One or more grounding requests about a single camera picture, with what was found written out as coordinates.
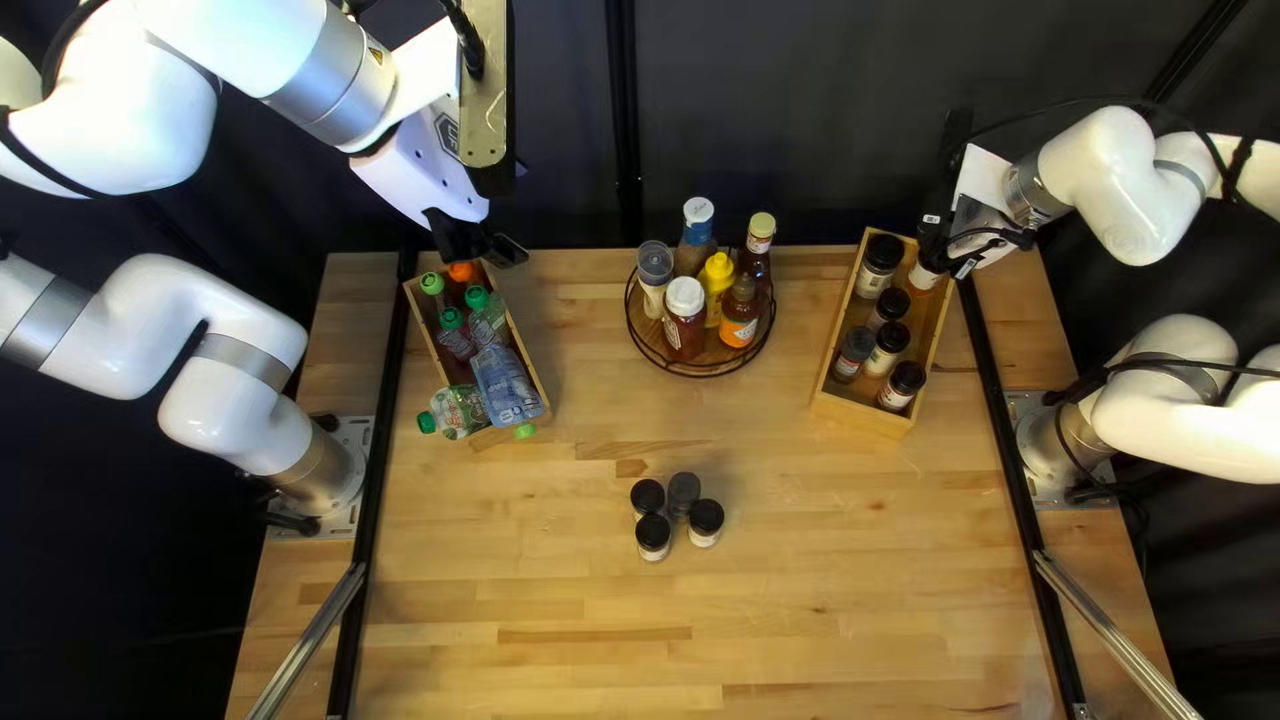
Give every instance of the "yellow mustard bottle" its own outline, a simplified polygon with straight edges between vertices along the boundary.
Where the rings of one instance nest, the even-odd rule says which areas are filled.
[[[733,261],[723,250],[707,259],[707,265],[698,273],[698,282],[707,292],[707,325],[718,328],[721,319],[719,300],[724,291],[733,287]]]

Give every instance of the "green bottle cap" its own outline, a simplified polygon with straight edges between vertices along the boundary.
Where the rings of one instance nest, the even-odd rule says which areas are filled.
[[[440,311],[440,327],[447,331],[456,331],[462,327],[462,310],[445,307]]]
[[[444,292],[444,278],[440,277],[440,273],[426,273],[417,284],[421,286],[422,292],[431,296]]]
[[[474,284],[467,288],[466,301],[467,307],[472,310],[481,310],[489,304],[489,291],[481,286]]]

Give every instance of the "water bottle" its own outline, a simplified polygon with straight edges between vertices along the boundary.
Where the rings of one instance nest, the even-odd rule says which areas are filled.
[[[530,420],[547,409],[512,348],[499,343],[488,345],[471,359],[471,369],[480,386],[480,398],[494,425],[513,428],[517,439],[538,432]]]

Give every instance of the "wooden table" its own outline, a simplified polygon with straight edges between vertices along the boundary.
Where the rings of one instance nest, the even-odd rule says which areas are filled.
[[[556,420],[480,454],[417,432],[442,380],[406,328],[358,715],[1061,717],[960,302],[901,445],[806,409],[855,250],[777,249],[769,346],[713,380],[671,377],[632,347],[621,293],[634,252],[534,252],[502,284]],[[305,409],[372,414],[393,268],[390,255],[330,256]],[[1074,378],[1037,254],[979,272],[978,288],[1010,389]],[[677,536],[648,565],[627,491],[677,470],[701,475],[726,530],[712,550]],[[1041,521],[1167,670],[1119,514]],[[349,555],[349,541],[264,548],[228,717],[252,705]],[[282,716],[324,716],[333,639]],[[1130,702],[1084,641],[1091,702]]]

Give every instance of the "wooden crate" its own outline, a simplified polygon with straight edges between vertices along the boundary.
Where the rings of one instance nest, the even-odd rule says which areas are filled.
[[[444,274],[447,268],[440,265],[439,268],[431,268],[431,270]],[[489,272],[489,266],[483,261],[480,263],[479,278],[480,282],[483,282],[492,292],[498,292],[499,295],[502,293],[502,288],[498,287],[498,278],[494,273]],[[404,293],[408,295],[410,307],[413,309],[413,318],[417,319],[417,329],[422,332],[422,337],[426,340],[426,347],[431,351],[431,363],[435,365],[435,369],[440,373],[440,377],[444,378],[447,384],[475,384],[476,377],[475,373],[471,372],[471,364],[460,361],[447,348],[435,342],[435,334],[440,332],[440,320],[435,311],[435,301],[422,292],[421,279],[422,275],[419,275],[406,282],[403,287]],[[516,351],[516,355],[520,356],[521,363],[525,364],[525,369],[529,372],[530,379],[534,380],[534,388],[538,391],[538,396],[543,398],[543,407],[545,409],[545,413],[531,420],[534,425],[538,425],[538,428],[541,429],[549,424],[552,419],[550,398],[547,397],[547,391],[543,388],[541,380],[538,379],[538,370],[534,369],[534,364],[529,359],[529,351],[525,350],[525,342],[520,337],[520,329],[511,318],[509,304],[512,302],[512,299],[506,295],[502,297],[508,304],[507,324],[511,325],[511,336],[515,342],[513,350]],[[430,402],[430,396],[420,398],[420,404],[422,406],[421,409],[429,409]],[[453,445],[465,443],[474,451],[481,451],[513,439],[515,434],[511,428],[489,425],[488,428],[471,433]]]
[[[856,424],[860,428],[869,429],[884,437],[901,439],[915,427],[920,409],[924,406],[929,382],[932,382],[933,352],[937,350],[938,337],[942,334],[942,322],[947,315],[947,304],[951,302],[955,281],[948,277],[940,282],[929,295],[911,299],[911,309],[901,320],[911,331],[911,343],[899,356],[899,361],[915,360],[929,373],[929,380],[915,395],[915,400],[908,407],[905,415],[882,410],[876,405],[876,393],[879,392],[881,386],[888,379],[888,375],[872,378],[859,373],[858,378],[849,384],[840,384],[831,379],[831,365],[840,354],[840,345],[844,342],[845,334],[851,328],[865,324],[876,306],[874,301],[863,300],[854,293],[854,281],[858,277],[858,269],[863,264],[867,241],[874,234],[891,234],[901,240],[906,246],[902,263],[893,274],[893,286],[906,288],[906,273],[915,261],[918,251],[915,240],[867,228],[867,232],[863,233],[863,242],[858,247],[858,258],[849,272],[849,282],[845,283],[845,295],[838,305],[840,310],[831,324],[831,336],[827,338],[822,364],[818,366],[818,378],[814,382],[810,407],[818,415]]]

